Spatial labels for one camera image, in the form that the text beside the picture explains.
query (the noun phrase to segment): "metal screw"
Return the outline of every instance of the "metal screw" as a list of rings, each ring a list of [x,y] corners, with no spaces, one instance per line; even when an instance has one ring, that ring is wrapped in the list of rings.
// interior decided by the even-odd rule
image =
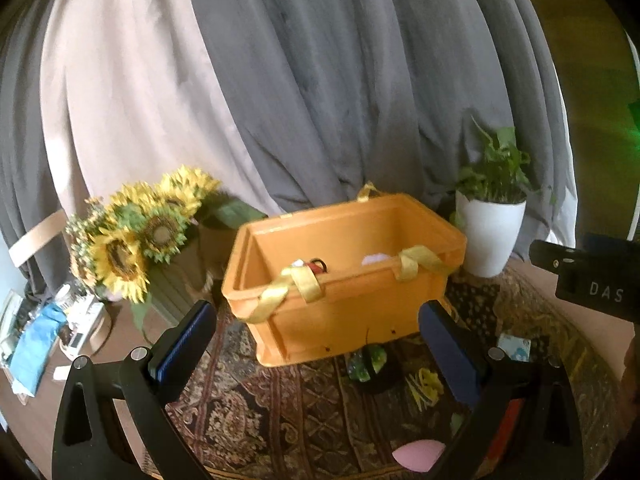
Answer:
[[[140,361],[140,359],[144,359],[146,357],[147,351],[143,346],[139,346],[138,348],[134,348],[131,351],[131,358],[134,361]]]
[[[555,356],[551,356],[549,359],[549,364],[552,365],[553,368],[559,368],[562,366],[560,359]]]
[[[84,368],[84,366],[89,362],[89,359],[86,358],[86,356],[81,355],[78,359],[76,359],[74,361],[74,368],[76,370],[80,370],[82,368]]]
[[[489,348],[489,351],[487,353],[489,354],[489,357],[494,361],[502,361],[506,356],[504,350],[496,346]]]

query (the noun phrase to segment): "orange plastic crate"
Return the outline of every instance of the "orange plastic crate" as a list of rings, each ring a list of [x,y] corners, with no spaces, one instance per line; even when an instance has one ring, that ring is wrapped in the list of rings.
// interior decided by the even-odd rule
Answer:
[[[232,312],[247,318],[280,271],[297,259],[320,258],[324,296],[305,303],[295,286],[273,315],[249,324],[257,359],[265,366],[294,364],[354,351],[418,331],[417,314],[440,300],[447,277],[420,268],[398,282],[398,253],[424,245],[449,267],[459,267],[466,238],[408,195],[393,194],[246,224],[238,231],[222,286]],[[368,254],[392,258],[367,266]]]

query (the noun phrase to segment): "sunflower center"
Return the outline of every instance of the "sunflower center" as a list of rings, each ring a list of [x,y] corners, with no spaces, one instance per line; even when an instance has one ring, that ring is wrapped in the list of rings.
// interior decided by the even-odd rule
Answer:
[[[178,223],[173,218],[154,216],[146,226],[145,238],[150,246],[156,250],[162,250],[175,242],[178,231]]]
[[[171,240],[171,229],[166,226],[161,225],[158,229],[154,231],[154,242],[157,245],[165,246]]]
[[[107,245],[107,257],[113,273],[123,280],[133,280],[137,276],[135,266],[129,263],[131,252],[123,240],[113,240]]]

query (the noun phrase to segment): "blue cloth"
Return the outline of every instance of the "blue cloth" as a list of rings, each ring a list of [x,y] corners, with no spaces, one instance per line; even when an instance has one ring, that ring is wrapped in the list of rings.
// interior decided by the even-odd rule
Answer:
[[[9,365],[14,378],[35,396],[47,365],[49,351],[66,323],[65,313],[55,303],[48,304],[27,327]]]

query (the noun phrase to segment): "potted plant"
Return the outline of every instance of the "potted plant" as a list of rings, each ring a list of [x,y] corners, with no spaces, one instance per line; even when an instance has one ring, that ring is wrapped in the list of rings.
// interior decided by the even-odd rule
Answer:
[[[484,152],[477,164],[460,170],[454,224],[467,239],[464,269],[490,278],[504,269],[520,232],[532,191],[522,171],[530,156],[517,148],[515,128],[489,134],[476,126]]]

